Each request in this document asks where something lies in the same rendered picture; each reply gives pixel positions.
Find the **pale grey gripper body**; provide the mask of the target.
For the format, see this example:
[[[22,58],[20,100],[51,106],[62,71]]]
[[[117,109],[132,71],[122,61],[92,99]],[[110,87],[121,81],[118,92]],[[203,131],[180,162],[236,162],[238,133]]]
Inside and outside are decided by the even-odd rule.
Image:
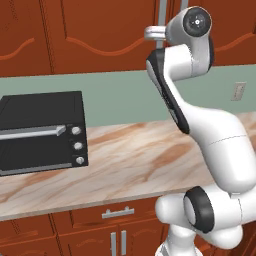
[[[165,26],[148,26],[144,30],[144,38],[146,40],[164,41],[165,36]]]

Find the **red-brown base cabinet door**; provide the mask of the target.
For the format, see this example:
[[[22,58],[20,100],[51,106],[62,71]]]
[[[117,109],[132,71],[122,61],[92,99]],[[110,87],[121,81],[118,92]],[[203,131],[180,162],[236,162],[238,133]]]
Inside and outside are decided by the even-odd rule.
[[[0,256],[61,256],[56,237],[0,246]]]
[[[111,256],[111,232],[116,232],[116,256],[118,256],[115,227],[60,235],[63,256]]]
[[[127,231],[126,256],[155,256],[155,252],[162,243],[164,225],[157,219],[131,222],[120,225]]]

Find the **black toaster oven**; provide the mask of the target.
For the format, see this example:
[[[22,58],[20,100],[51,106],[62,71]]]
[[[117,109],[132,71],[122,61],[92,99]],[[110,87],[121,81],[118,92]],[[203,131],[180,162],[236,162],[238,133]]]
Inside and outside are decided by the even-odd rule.
[[[26,174],[88,164],[86,124],[80,91],[0,98],[0,130],[65,125],[60,136],[42,136],[0,141],[0,176]],[[73,135],[71,129],[80,127]],[[83,144],[75,150],[76,142]],[[83,157],[84,163],[76,163]]]

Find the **red-brown drawer front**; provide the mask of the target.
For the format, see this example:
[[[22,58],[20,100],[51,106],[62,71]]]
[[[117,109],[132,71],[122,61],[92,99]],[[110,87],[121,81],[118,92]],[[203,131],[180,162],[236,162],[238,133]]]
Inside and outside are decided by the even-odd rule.
[[[49,215],[0,221],[0,246],[55,237]]]
[[[125,221],[155,217],[156,200],[156,197],[152,197],[147,199],[69,210],[65,212],[53,213],[52,219],[57,232],[60,235],[68,234],[71,232],[100,227],[101,225],[116,224]],[[102,218],[102,214],[107,209],[110,209],[111,211],[118,211],[123,210],[126,206],[129,208],[134,208],[135,213],[109,219]]]

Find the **red-brown wall cabinet door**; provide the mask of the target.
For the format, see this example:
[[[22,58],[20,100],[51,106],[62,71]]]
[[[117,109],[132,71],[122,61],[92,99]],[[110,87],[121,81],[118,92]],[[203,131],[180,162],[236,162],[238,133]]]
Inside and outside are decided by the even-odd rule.
[[[159,0],[40,0],[54,74],[143,70]]]
[[[181,0],[168,0],[167,19],[180,11]],[[256,0],[189,0],[212,18],[214,65],[256,64]]]
[[[43,0],[0,0],[0,77],[48,74]]]

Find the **grey wall outlet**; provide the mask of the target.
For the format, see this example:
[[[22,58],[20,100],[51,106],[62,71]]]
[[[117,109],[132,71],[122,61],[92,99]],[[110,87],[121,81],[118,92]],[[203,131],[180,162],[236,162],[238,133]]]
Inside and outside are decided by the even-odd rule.
[[[234,86],[232,101],[239,101],[242,99],[246,83],[245,82],[236,82]]]

